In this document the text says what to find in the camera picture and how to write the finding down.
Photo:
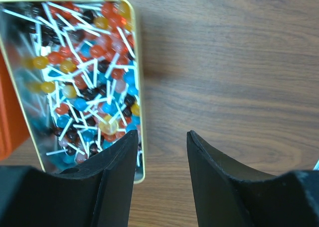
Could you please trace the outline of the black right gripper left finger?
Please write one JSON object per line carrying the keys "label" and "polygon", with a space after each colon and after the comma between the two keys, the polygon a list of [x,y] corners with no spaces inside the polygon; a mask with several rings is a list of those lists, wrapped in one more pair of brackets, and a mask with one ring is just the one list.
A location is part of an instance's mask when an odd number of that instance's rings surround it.
{"label": "black right gripper left finger", "polygon": [[31,166],[1,166],[1,226],[127,226],[138,140],[137,131],[130,131],[108,149],[60,174]]}

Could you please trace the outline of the orange tin of lollipops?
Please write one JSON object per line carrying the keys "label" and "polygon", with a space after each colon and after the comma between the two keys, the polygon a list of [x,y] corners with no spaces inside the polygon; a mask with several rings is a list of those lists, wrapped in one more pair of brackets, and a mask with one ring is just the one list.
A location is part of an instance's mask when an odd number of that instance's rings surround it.
{"label": "orange tin of lollipops", "polygon": [[0,159],[8,158],[29,138],[4,58],[0,57]]}

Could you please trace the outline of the gold tin of lollipops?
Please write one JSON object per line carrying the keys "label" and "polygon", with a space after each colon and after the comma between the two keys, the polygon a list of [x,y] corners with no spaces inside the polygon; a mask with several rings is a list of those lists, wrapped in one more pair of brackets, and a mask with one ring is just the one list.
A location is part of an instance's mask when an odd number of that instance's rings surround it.
{"label": "gold tin of lollipops", "polygon": [[41,168],[59,173],[138,133],[141,48],[128,0],[1,0],[0,47]]}

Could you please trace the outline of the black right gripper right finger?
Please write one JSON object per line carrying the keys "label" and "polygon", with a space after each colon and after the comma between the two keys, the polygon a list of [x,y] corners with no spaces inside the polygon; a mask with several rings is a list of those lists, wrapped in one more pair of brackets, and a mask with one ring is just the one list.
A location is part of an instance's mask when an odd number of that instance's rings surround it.
{"label": "black right gripper right finger", "polygon": [[319,173],[279,176],[248,167],[207,143],[186,138],[197,223],[200,227],[316,227]]}

